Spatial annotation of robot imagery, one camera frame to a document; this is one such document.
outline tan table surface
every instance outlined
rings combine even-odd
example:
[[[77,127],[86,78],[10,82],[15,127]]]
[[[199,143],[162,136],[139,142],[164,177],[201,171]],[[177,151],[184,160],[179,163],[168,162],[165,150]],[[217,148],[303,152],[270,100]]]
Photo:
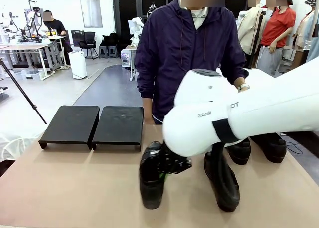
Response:
[[[41,49],[45,46],[48,46],[47,44],[28,44],[28,43],[23,43],[23,44],[17,44],[17,45],[9,45],[8,47],[5,47],[4,50],[37,50]]]
[[[144,147],[161,140],[147,125]],[[246,166],[229,160],[241,201],[233,213],[219,210],[203,170],[171,175],[162,205],[143,207],[139,191],[141,153],[110,153],[35,143],[0,178],[0,224],[36,228],[318,228],[318,186],[287,153],[282,164],[266,160],[252,143]]]
[[[0,49],[4,49],[4,48],[7,48],[8,45],[0,45]]]
[[[53,36],[48,36],[50,40],[59,40],[63,39],[65,36],[59,36],[59,35],[53,35]]]
[[[125,49],[126,49],[126,50],[136,50],[137,47],[128,45]]]

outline navy jacket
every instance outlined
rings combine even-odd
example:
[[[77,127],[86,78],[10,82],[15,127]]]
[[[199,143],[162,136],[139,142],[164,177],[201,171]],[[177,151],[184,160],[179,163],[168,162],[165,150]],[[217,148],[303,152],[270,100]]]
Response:
[[[191,12],[174,0],[153,11],[143,27],[136,51],[138,89],[142,98],[153,99],[152,114],[163,121],[189,70],[216,70],[220,64],[223,76],[233,84],[245,77],[245,62],[232,12],[210,7],[196,30]]]

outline office chair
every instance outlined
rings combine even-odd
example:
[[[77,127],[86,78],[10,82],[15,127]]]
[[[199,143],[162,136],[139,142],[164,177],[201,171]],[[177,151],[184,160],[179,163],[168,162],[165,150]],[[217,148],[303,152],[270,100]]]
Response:
[[[93,58],[92,49],[95,51],[95,54],[97,56],[99,56],[98,53],[95,50],[96,41],[94,40],[94,37],[95,37],[95,32],[85,32],[84,33],[84,40],[79,41],[79,45],[80,45],[81,51],[82,51],[82,49],[86,49],[86,58],[88,58],[89,49],[90,49],[92,60],[96,59],[96,58]]]

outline gray floor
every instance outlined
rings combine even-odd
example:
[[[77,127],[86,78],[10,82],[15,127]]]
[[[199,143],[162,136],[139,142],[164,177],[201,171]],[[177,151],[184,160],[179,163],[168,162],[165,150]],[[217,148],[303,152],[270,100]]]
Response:
[[[44,81],[18,82],[50,123],[60,106],[72,105],[106,67],[120,63],[121,59],[86,59],[88,79],[74,80],[69,69],[57,71]],[[13,81],[5,79],[0,81],[0,86],[9,87],[0,95],[0,136],[31,138],[43,133],[46,126]]]
[[[129,81],[130,71],[120,65],[106,68],[74,105],[142,106],[136,80]]]
[[[137,83],[136,81],[130,82],[129,78],[130,72],[120,65],[108,67],[79,97],[74,105],[98,105],[101,111],[104,106],[141,106],[142,100],[136,88]],[[287,136],[283,138],[287,142],[297,143]],[[297,147],[302,151],[302,155],[290,153],[319,185],[319,159],[303,146],[298,144]],[[300,153],[293,146],[288,146],[288,148]]]

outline hand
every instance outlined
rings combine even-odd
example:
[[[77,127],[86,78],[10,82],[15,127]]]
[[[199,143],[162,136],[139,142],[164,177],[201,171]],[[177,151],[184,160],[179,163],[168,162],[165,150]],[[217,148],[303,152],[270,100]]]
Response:
[[[277,42],[276,41],[273,41],[273,43],[270,44],[269,46],[269,52],[272,54],[275,52],[276,50],[276,47],[277,47]]]
[[[148,116],[148,117],[144,117],[144,124],[147,124],[147,125],[155,125],[152,116],[151,116],[151,117],[149,117],[149,116]]]

